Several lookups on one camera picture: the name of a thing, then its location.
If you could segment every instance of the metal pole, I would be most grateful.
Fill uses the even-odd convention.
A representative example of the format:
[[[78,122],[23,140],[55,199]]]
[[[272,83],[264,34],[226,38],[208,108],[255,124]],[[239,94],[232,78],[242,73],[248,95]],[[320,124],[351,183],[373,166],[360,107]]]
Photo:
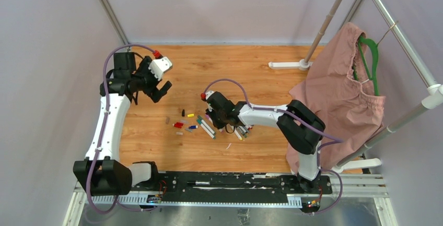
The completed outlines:
[[[355,13],[360,8],[360,5],[362,4],[363,0],[355,0],[354,3],[352,3],[352,7],[349,9],[349,12],[347,13],[344,21],[340,25],[340,28],[343,27],[346,23],[350,22],[352,18],[354,18]]]
[[[391,14],[388,12],[384,4],[381,2],[381,0],[372,0],[377,7],[377,9],[380,11],[381,15],[383,16],[384,20],[388,24],[388,26],[392,26],[395,24],[395,19],[392,18]],[[408,56],[409,60],[411,61],[412,65],[414,65],[415,70],[417,70],[418,74],[422,78],[423,82],[426,84],[427,87],[437,84],[437,80],[432,75],[432,73],[429,71],[429,68],[426,66],[426,64],[423,62],[422,58],[418,55],[415,48],[410,43],[409,39],[406,37],[406,35],[403,33],[403,31],[400,29],[399,25],[395,25],[392,28],[392,32],[394,33],[395,38],[400,43],[400,46],[402,47],[403,51]]]
[[[335,12],[339,8],[341,2],[342,2],[342,0],[335,0],[334,5],[332,5],[332,8],[329,11],[329,14],[326,16],[326,19],[324,20],[324,23],[321,26],[320,31],[318,32],[314,42],[312,43],[311,47],[309,48],[308,55],[306,55],[306,57],[304,59],[305,63],[308,63],[308,61],[311,59],[312,54],[314,53],[318,44],[320,43],[320,40],[323,37],[324,32],[326,31],[326,28],[329,26],[329,23],[331,22],[332,17],[334,17]]]
[[[348,162],[354,160],[356,157],[363,154],[366,150],[372,148],[375,144],[380,142],[381,140],[385,139],[387,136],[389,136],[392,133],[395,133],[399,128],[403,127],[413,119],[417,118],[421,114],[425,113],[429,109],[425,108],[421,103],[417,105],[413,110],[411,110],[409,113],[405,114],[401,118],[399,118],[397,121],[389,124],[386,126],[382,131],[374,135],[371,139],[369,139],[365,144],[363,144],[357,151],[350,154],[349,156],[345,157],[343,160],[341,160],[339,163],[337,163],[337,167],[341,168],[343,165],[347,164]]]
[[[120,25],[119,20],[117,19],[117,16],[115,16],[115,13],[112,10],[111,5],[109,4],[109,1],[108,0],[100,0],[100,3],[103,6],[106,14],[108,15],[109,20],[111,21],[112,25],[114,26],[115,31],[119,35],[120,40],[122,40],[123,44],[129,44],[127,36],[124,33],[123,28]]]

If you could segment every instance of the red connector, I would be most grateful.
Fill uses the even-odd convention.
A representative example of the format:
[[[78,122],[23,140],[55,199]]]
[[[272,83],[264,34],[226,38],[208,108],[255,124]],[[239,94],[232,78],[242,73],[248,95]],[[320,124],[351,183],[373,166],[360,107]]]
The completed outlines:
[[[153,55],[155,59],[160,59],[163,57],[158,50],[154,50]]]

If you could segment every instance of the white plastic foot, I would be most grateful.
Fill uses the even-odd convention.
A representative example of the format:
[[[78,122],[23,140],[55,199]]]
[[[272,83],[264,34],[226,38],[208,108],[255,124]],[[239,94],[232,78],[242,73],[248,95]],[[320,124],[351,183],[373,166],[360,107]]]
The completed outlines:
[[[365,159],[365,160],[355,160],[350,161],[343,165],[341,168],[335,166],[332,168],[333,171],[337,173],[342,173],[345,170],[356,170],[356,169],[366,169],[381,166],[381,161],[378,158]]]
[[[271,69],[289,69],[289,68],[298,68],[300,70],[308,70],[312,66],[313,62],[305,63],[304,59],[301,59],[298,63],[268,63],[269,68]]]
[[[151,164],[134,163],[127,167],[132,173],[132,186],[139,182],[147,181],[151,178]]]

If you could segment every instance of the metal frame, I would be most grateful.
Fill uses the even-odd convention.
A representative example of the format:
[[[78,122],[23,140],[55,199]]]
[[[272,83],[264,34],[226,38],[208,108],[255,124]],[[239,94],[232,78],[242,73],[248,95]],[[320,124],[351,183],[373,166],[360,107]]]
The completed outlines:
[[[120,40],[122,40],[123,44],[129,44],[129,40],[127,39],[126,34],[123,31],[122,26],[120,25],[119,20],[117,19],[117,16],[115,15],[114,11],[112,10],[111,4],[109,4],[108,0],[100,0],[101,5],[103,6],[103,9],[105,10],[106,14],[109,17],[109,20],[112,23],[112,26],[114,26],[115,31],[117,32],[117,35],[119,36]]]
[[[363,2],[363,0],[355,0],[354,3],[352,3],[352,7],[349,9],[349,12],[347,13],[342,24],[340,25],[340,28],[343,27],[343,25],[350,22],[354,18],[355,13],[360,8],[360,5],[362,4],[362,2]]]
[[[264,176],[280,176],[289,173],[267,173]],[[340,191],[339,179],[332,174],[326,173],[330,177],[332,191],[330,195],[324,197],[337,197]],[[373,198],[377,206],[378,216],[382,225],[396,225],[395,215],[390,203],[388,191],[384,185],[384,180],[380,174],[342,174],[343,195],[345,198]],[[153,191],[131,191],[126,196],[120,196],[119,202],[123,205],[144,205],[144,197],[147,195],[159,194]],[[180,203],[169,202],[160,203],[156,206],[198,206],[198,207],[238,207],[238,208],[299,208],[303,197],[317,197],[315,194],[288,194],[288,203],[285,204],[250,204],[250,203]],[[94,197],[96,204],[112,204],[113,196]],[[77,226],[83,213],[83,207],[88,204],[86,193],[79,183],[74,188],[68,211],[63,222],[63,226]]]
[[[284,69],[284,68],[299,68],[301,70],[307,70],[311,65],[312,62],[309,62],[309,60],[312,57],[313,52],[318,46],[318,43],[320,39],[323,37],[324,32],[326,31],[326,28],[328,27],[329,23],[331,22],[332,17],[335,14],[335,11],[338,9],[340,3],[342,0],[335,0],[334,5],[332,6],[329,14],[326,16],[326,19],[320,28],[319,33],[317,34],[316,38],[314,39],[314,42],[312,43],[311,47],[309,48],[308,54],[304,59],[302,59],[298,63],[269,63],[269,66],[273,69]],[[354,2],[353,8],[350,10],[350,14],[348,14],[347,18],[351,18],[351,16],[355,12],[355,8],[358,8],[358,5],[360,5],[362,0],[356,0]],[[426,64],[423,62],[420,55],[415,50],[414,46],[410,43],[407,36],[403,33],[402,29],[400,28],[400,25],[397,24],[396,20],[392,17],[392,15],[388,12],[387,8],[385,7],[384,3],[381,0],[372,0],[379,10],[380,14],[383,16],[384,20],[388,24],[390,30],[394,34],[395,38],[399,42],[400,46],[402,47],[403,51],[406,53],[407,57],[411,61],[412,65],[414,66],[415,70],[420,75],[422,81],[425,83],[427,90],[430,94],[429,98],[435,98],[436,95],[439,95],[439,92],[443,92],[442,86],[438,84],[435,77],[430,72],[429,68],[426,66]],[[386,138],[392,133],[395,133],[398,129],[412,121],[413,119],[417,118],[421,114],[425,113],[426,111],[435,108],[436,106],[441,104],[441,101],[436,101],[436,105],[424,105],[423,101],[417,105],[413,110],[409,111],[408,113],[401,116],[399,119],[391,123],[390,125],[386,126],[382,131],[380,131],[378,134],[374,135],[372,138],[370,138],[366,143],[364,143],[357,151],[355,151],[353,154],[347,156],[342,161],[340,161],[336,169],[340,169],[348,162],[352,161],[356,157],[360,156],[362,153],[364,153],[366,150],[372,148],[374,145],[379,143],[381,140]]]

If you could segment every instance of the white marker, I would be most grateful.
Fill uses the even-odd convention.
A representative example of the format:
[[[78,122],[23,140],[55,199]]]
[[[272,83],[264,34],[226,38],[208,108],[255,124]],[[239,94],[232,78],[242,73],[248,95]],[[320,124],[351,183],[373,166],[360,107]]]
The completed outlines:
[[[233,127],[232,125],[230,125],[230,126],[231,126],[231,129],[234,130],[234,133],[236,134],[236,136],[238,137],[238,139],[239,139],[240,141],[243,141],[243,138],[241,138],[241,136],[240,136],[240,134],[237,132],[237,130],[234,129],[234,127]]]
[[[205,122],[205,120],[203,120],[203,119],[201,119],[200,120],[201,122],[202,122],[202,127],[204,127],[204,126],[206,126],[206,128],[213,134],[213,135],[215,135],[215,131],[211,128],[211,127],[209,127],[209,125]]]
[[[204,125],[203,126],[201,126],[207,133],[208,133],[208,135],[209,136],[211,136],[212,137],[212,139],[215,139],[215,136],[214,136],[214,134],[212,134],[210,131],[209,131],[209,129],[207,129]]]

